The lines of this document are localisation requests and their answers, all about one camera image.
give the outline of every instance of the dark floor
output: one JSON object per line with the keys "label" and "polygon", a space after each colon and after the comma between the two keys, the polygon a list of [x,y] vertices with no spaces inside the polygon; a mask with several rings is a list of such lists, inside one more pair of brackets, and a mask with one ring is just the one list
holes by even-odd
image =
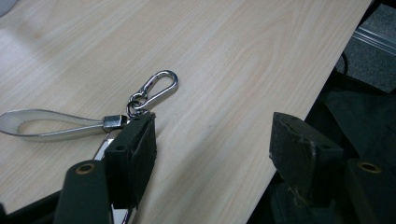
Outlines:
{"label": "dark floor", "polygon": [[[396,43],[396,9],[381,5],[361,26],[377,34],[387,36]],[[347,75],[390,92],[396,88],[396,55],[370,46],[352,37],[345,49],[348,62]],[[344,71],[340,58],[337,71]]]}

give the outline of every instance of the carabiner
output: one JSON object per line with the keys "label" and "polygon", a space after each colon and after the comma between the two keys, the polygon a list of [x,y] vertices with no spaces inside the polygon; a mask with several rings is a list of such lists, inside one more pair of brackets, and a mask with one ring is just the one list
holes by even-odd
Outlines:
{"label": "carabiner", "polygon": [[[164,90],[158,92],[157,94],[151,96],[149,98],[149,91],[152,89],[152,87],[154,87],[154,85],[160,80],[160,78],[162,77],[170,77],[173,79],[173,83],[165,88]],[[156,102],[158,99],[160,99],[161,97],[164,97],[170,93],[172,93],[173,91],[176,90],[177,88],[177,75],[172,72],[172,71],[168,71],[168,70],[163,70],[161,72],[158,72],[157,74],[155,74],[154,76],[152,76],[143,86],[142,88],[140,88],[140,90],[133,94],[130,98],[129,98],[129,103],[126,106],[127,109],[127,113],[129,117],[133,117],[134,114],[137,113],[141,113],[142,111],[147,110],[147,106],[153,104],[154,102]]]}

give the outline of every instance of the wood grain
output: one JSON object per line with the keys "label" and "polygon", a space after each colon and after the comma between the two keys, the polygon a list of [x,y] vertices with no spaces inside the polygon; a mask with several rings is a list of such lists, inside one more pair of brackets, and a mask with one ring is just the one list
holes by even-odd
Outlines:
{"label": "wood grain", "polygon": [[[306,116],[369,2],[20,1],[0,18],[0,113],[124,114],[172,70],[179,88],[152,108],[159,155],[135,221],[243,223],[275,171],[273,113]],[[1,134],[0,202],[12,212],[60,189],[102,138]]]}

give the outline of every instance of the light wooden table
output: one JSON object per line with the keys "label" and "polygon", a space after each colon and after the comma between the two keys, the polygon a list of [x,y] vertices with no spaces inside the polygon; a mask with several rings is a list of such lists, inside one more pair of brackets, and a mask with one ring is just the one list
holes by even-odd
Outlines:
{"label": "light wooden table", "polygon": [[[151,110],[159,154],[136,221],[244,223],[275,171],[274,111],[306,116],[369,3],[21,0],[0,18],[0,113],[124,114],[151,75],[172,70],[177,93]],[[59,190],[103,137],[0,134],[7,212]]]}

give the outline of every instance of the metal snap hook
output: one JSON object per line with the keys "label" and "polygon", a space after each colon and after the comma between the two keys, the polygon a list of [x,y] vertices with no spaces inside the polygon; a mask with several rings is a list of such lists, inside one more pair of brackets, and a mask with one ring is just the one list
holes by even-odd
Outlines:
{"label": "metal snap hook", "polygon": [[[173,79],[173,83],[165,88],[164,90],[158,92],[157,94],[151,96],[149,98],[149,91],[155,86],[155,84],[162,78],[162,77],[170,77]],[[177,88],[177,75],[168,70],[163,70],[152,76],[141,88],[140,90],[133,94],[129,98],[129,103],[126,106],[126,111],[128,116],[134,117],[136,114],[142,114],[147,111],[147,107],[153,103],[155,103],[158,99],[165,97],[172,93]]]}

